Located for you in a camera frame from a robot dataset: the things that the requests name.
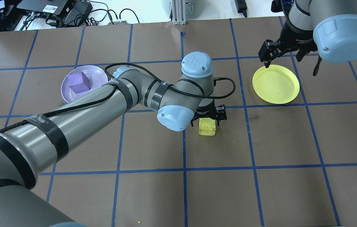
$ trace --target black electronic device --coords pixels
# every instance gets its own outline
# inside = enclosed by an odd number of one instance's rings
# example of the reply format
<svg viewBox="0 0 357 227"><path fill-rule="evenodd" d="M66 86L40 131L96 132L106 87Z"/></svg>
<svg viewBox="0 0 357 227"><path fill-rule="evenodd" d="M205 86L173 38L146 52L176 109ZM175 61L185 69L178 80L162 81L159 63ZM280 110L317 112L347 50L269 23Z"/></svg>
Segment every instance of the black electronic device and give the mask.
<svg viewBox="0 0 357 227"><path fill-rule="evenodd" d="M83 24L85 22L85 19L81 17L80 19L77 19L76 21L74 21L74 20L81 15L86 15L86 17L88 17L89 13L92 11L92 9L93 9L93 7L92 7L91 3L77 1L74 4L72 10L70 10L69 14L63 20L64 21L63 23L66 25L66 27L80 26L81 24Z"/></svg>
<svg viewBox="0 0 357 227"><path fill-rule="evenodd" d="M73 8L73 0L22 0L18 9L26 10L27 13L41 13L41 17L48 15L64 18Z"/></svg>

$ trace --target white floor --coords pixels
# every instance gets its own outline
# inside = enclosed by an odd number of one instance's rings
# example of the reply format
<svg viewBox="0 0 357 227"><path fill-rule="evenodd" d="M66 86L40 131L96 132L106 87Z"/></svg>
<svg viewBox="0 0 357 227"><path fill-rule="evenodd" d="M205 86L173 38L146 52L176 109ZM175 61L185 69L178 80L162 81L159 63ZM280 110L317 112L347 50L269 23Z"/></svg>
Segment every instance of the white floor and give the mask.
<svg viewBox="0 0 357 227"><path fill-rule="evenodd" d="M168 7L170 0L95 0L97 2L106 3L109 9L114 10L117 14L124 8L130 8L138 15L141 23L155 23L169 21L169 14L165 8ZM243 14L237 13L234 0L189 0L194 3L194 12L199 16L191 18L192 20L208 20L208 19L228 19L243 17ZM248 6L248 17L269 17L283 16L283 13L271 12L272 0L246 0ZM106 9L104 4L92 3L93 9ZM100 20L105 15L105 11L97 11L89 16ZM16 30L19 30L23 25L23 17ZM128 23L138 23L134 14L128 10L121 14L121 19ZM106 25L110 22L106 18L100 25ZM45 24L44 19L36 19L28 28L29 30L53 28Z"/></svg>

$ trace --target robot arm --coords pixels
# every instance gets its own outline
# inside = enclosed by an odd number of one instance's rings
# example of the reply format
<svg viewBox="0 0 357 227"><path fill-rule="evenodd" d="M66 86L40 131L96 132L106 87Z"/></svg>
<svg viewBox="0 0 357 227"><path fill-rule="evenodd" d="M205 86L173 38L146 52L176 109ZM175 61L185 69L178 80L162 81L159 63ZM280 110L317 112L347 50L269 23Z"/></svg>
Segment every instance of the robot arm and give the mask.
<svg viewBox="0 0 357 227"><path fill-rule="evenodd" d="M207 54L190 53L182 61L182 76L171 87L138 70L120 67L113 74L115 79L58 110L102 102L54 116L33 115L26 118L29 124L0 133L0 226L48 227L72 222L29 190L38 175L138 103L156 111L157 119L174 131L184 130L197 116L206 117L194 113L214 104L213 70ZM219 117L218 111L211 114Z"/></svg>
<svg viewBox="0 0 357 227"><path fill-rule="evenodd" d="M301 61L311 51L332 63L357 60L356 0L295 0L276 42L265 40L258 56L269 67L271 61L298 51Z"/></svg>

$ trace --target yellow foam block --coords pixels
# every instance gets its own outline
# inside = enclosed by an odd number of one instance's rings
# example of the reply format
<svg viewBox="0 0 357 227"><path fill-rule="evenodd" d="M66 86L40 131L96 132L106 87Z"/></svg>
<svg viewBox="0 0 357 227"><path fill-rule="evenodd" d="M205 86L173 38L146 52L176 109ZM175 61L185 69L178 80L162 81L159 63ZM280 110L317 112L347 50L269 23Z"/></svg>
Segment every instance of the yellow foam block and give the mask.
<svg viewBox="0 0 357 227"><path fill-rule="evenodd" d="M200 118L200 130L198 134L201 136L214 136L216 132L215 120L211 118Z"/></svg>

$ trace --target metal post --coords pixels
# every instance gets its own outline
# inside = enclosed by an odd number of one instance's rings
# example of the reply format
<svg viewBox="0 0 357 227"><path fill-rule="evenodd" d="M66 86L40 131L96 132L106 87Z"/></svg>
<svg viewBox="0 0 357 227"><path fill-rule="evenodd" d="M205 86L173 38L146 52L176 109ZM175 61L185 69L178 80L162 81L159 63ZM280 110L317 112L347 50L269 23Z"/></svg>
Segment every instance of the metal post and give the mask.
<svg viewBox="0 0 357 227"><path fill-rule="evenodd" d="M172 13L174 25L187 24L185 0L172 0Z"/></svg>

